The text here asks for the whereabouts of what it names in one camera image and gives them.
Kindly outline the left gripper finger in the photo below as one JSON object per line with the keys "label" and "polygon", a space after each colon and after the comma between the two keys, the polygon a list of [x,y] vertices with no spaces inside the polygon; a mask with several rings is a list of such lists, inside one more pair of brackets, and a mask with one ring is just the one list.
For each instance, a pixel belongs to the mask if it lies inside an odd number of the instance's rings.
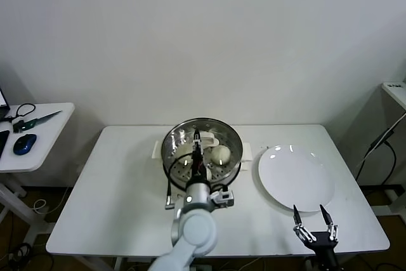
{"label": "left gripper finger", "polygon": [[200,131],[195,129],[193,132],[193,141],[192,141],[192,148],[193,152],[203,152],[204,149],[202,147],[202,139],[200,135]]}

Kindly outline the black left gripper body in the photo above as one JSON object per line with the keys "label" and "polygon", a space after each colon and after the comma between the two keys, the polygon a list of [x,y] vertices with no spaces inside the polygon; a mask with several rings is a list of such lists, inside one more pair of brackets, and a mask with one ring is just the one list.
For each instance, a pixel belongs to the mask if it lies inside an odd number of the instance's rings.
{"label": "black left gripper body", "polygon": [[207,170],[204,165],[203,155],[199,150],[194,150],[192,152],[192,174],[189,180],[189,185],[194,183],[203,183],[209,185],[207,179]]}

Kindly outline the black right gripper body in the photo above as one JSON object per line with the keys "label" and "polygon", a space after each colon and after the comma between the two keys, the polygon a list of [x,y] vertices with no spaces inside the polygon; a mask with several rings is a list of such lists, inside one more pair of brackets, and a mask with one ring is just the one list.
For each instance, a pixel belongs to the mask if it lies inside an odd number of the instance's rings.
{"label": "black right gripper body", "polygon": [[330,240],[328,232],[312,232],[315,241],[306,241],[306,247],[315,253],[319,270],[341,270],[334,248],[338,242]]}

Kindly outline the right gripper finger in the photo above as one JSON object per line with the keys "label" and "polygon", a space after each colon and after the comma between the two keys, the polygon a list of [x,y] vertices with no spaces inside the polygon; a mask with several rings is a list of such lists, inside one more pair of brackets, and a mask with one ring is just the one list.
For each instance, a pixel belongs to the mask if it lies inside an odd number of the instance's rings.
{"label": "right gripper finger", "polygon": [[314,243],[317,241],[317,238],[305,228],[301,220],[299,211],[295,205],[293,205],[293,219],[294,219],[294,228],[293,231],[297,237],[301,240],[302,243]]}
{"label": "right gripper finger", "polygon": [[331,215],[327,212],[323,205],[320,205],[320,210],[325,224],[327,225],[327,232],[329,233],[329,239],[331,241],[337,242],[337,228],[338,226],[334,224]]}

